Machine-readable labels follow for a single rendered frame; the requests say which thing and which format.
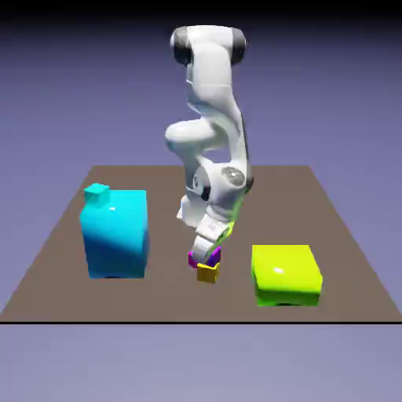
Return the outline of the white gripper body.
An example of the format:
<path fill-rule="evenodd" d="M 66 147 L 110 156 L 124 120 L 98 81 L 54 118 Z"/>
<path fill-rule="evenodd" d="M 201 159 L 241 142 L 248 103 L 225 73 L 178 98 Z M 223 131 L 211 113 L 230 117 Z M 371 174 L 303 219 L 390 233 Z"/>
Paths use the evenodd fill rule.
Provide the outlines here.
<path fill-rule="evenodd" d="M 214 243 L 208 239 L 197 236 L 192 246 L 192 257 L 197 263 L 204 263 L 214 251 Z"/>

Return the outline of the small purple cube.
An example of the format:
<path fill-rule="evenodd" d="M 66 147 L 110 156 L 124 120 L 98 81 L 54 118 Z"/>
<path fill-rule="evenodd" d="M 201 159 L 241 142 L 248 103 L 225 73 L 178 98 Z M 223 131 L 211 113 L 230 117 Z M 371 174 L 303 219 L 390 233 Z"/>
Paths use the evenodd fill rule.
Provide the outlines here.
<path fill-rule="evenodd" d="M 214 252 L 208 257 L 204 262 L 199 262 L 194 259 L 193 252 L 188 252 L 188 264 L 194 268 L 198 269 L 201 266 L 211 267 L 212 269 L 221 261 L 221 248 L 217 247 Z"/>

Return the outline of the small yellow cube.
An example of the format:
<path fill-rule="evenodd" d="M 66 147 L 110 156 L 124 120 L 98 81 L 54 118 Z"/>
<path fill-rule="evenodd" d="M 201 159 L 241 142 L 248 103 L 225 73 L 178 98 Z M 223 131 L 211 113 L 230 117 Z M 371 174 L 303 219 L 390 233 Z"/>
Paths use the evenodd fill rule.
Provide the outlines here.
<path fill-rule="evenodd" d="M 219 262 L 214 266 L 198 264 L 196 269 L 197 280 L 205 283 L 216 283 L 219 271 Z"/>

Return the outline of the small cyan cube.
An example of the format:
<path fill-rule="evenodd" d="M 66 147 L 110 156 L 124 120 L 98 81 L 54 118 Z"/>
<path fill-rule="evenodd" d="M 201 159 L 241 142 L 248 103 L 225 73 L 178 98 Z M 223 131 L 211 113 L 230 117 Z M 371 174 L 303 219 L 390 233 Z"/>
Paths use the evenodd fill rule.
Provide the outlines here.
<path fill-rule="evenodd" d="M 100 201 L 107 198 L 110 192 L 110 186 L 100 183 L 92 183 L 84 189 L 84 198 L 87 203 Z"/>

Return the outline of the large lime green box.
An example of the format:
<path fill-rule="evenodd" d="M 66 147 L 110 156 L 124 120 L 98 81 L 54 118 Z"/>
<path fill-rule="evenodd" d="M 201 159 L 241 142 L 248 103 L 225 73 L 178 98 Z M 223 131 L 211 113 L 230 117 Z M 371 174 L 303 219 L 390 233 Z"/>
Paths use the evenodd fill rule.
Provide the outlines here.
<path fill-rule="evenodd" d="M 323 277 L 308 245 L 253 245 L 251 275 L 259 306 L 316 306 Z"/>

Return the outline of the large cyan box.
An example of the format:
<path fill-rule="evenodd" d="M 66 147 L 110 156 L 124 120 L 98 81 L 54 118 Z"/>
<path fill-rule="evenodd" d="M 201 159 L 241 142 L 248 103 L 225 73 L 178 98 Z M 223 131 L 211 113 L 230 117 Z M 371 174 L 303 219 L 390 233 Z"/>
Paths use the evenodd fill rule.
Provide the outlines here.
<path fill-rule="evenodd" d="M 80 214 L 91 279 L 140 279 L 148 262 L 148 204 L 145 190 L 115 190 L 84 202 Z"/>

